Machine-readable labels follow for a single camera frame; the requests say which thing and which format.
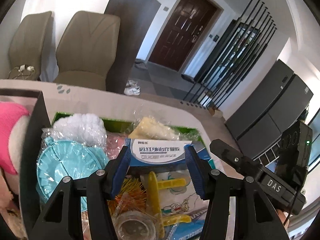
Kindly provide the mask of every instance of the metal screw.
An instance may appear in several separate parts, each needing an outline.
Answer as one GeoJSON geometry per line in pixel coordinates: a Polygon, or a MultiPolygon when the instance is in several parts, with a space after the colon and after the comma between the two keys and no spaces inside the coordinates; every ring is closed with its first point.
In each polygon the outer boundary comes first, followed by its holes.
{"type": "Polygon", "coordinates": [[[62,179],[62,181],[64,182],[64,183],[67,183],[67,182],[69,182],[71,180],[71,178],[69,177],[69,176],[66,176],[66,177],[64,177],[63,179],[62,179]]]}
{"type": "Polygon", "coordinates": [[[249,182],[249,183],[254,182],[254,178],[251,177],[251,176],[246,177],[245,180],[246,180],[247,182],[249,182]]]}
{"type": "Polygon", "coordinates": [[[214,176],[218,176],[220,174],[219,170],[211,170],[211,174],[214,176]]]}
{"type": "Polygon", "coordinates": [[[96,174],[98,176],[102,176],[103,174],[105,174],[106,172],[104,170],[97,170],[96,174]]]}

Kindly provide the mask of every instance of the brown floor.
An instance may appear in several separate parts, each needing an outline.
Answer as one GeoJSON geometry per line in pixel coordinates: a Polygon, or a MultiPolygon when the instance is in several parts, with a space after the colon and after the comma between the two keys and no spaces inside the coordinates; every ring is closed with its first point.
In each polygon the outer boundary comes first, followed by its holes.
{"type": "MultiPolygon", "coordinates": [[[[181,100],[175,98],[161,97],[146,93],[141,93],[138,97],[188,111],[201,122],[210,140],[221,139],[234,149],[239,150],[234,138],[224,125],[224,119],[211,116],[208,110],[200,109],[199,107],[195,106],[187,106],[186,103],[181,104],[181,100]]],[[[225,162],[223,162],[223,168],[228,176],[243,178],[242,175],[237,173],[225,162]]]]}

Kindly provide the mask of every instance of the light blue collapsible bowl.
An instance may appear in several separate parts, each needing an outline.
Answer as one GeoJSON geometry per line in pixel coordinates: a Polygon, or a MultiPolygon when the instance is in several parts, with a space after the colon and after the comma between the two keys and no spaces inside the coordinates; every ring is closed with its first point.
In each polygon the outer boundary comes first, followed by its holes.
{"type": "MultiPolygon", "coordinates": [[[[37,179],[45,201],[65,176],[81,179],[104,169],[109,159],[99,147],[86,147],[75,141],[44,139],[47,148],[38,158],[37,179]]],[[[81,212],[87,210],[87,198],[81,197],[81,212]]]]}

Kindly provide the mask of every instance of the door handle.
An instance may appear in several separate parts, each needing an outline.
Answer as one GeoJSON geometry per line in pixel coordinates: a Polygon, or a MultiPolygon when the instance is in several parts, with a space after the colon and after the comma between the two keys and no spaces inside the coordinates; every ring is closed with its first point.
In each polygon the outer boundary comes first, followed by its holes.
{"type": "Polygon", "coordinates": [[[196,40],[197,40],[197,38],[198,38],[198,36],[197,35],[193,35],[193,38],[192,38],[192,43],[195,43],[196,42],[196,40]]]}

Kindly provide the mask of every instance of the dark brown door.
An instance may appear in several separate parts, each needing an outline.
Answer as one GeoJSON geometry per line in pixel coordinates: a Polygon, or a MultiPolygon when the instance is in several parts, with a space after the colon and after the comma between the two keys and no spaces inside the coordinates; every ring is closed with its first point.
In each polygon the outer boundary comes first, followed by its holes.
{"type": "Polygon", "coordinates": [[[216,10],[207,0],[181,0],[149,61],[179,70],[216,10]]]}

